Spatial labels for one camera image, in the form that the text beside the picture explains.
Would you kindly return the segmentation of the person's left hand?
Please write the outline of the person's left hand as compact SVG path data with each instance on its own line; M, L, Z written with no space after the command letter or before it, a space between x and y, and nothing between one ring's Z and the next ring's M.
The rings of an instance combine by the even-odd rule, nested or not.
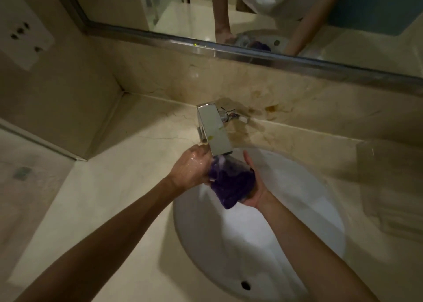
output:
M201 183L195 183L195 145L182 153L168 174L168 178L181 192L201 185Z

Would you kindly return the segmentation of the person's right hand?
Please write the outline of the person's right hand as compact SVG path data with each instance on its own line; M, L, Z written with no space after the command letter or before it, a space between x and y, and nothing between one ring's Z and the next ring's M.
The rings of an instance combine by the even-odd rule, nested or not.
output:
M242 204L257 209L262 213L262 208L268 204L273 194L268 190L263 182L258 167L256 166L255 184L252 191L241 201Z

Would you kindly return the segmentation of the purple wet cloth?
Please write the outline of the purple wet cloth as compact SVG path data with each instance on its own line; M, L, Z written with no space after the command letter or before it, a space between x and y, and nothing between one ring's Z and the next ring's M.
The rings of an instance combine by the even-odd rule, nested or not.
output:
M254 170L231 155L213 157L209 171L211 189L225 209L244 200L256 184Z

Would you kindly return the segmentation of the person's left forearm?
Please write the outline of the person's left forearm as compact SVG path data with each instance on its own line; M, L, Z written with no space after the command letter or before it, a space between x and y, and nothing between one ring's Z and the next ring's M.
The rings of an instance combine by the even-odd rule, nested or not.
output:
M14 302L91 302L159 214L185 187L174 176L101 225L50 265Z

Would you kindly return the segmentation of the person's right forearm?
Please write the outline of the person's right forearm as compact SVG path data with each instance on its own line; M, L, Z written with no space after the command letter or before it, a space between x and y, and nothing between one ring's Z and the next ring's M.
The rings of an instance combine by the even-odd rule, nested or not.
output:
M380 302L358 275L269 191L256 208L316 302Z

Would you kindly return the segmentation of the chrome square faucet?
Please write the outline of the chrome square faucet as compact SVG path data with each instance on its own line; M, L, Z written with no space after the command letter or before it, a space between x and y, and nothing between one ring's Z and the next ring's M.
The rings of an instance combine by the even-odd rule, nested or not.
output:
M230 155L233 146L225 130L225 124L238 120L247 124L250 118L235 109L225 110L215 103L204 103L197 106L198 134L201 143L207 143L213 156Z

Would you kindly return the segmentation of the white round sink basin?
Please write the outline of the white round sink basin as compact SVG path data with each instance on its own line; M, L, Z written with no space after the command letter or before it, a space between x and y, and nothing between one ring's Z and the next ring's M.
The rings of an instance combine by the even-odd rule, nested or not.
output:
M332 251L347 250L343 214L322 179L287 154L246 148L268 189ZM194 265L221 289L259 302L303 302L308 292L258 210L225 209L208 186L173 204L179 240Z

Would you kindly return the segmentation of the metal framed wall mirror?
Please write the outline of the metal framed wall mirror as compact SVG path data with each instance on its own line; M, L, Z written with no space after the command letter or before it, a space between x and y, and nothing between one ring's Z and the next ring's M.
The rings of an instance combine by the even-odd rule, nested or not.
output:
M297 57L283 57L299 18L235 10L215 38L212 0L61 0L90 35L347 80L423 97L423 0L338 0Z

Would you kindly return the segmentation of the white wall socket plate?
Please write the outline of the white wall socket plate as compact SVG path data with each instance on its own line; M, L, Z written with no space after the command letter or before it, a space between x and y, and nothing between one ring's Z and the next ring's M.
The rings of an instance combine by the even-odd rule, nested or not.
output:
M30 71L55 39L25 0L0 0L0 51Z

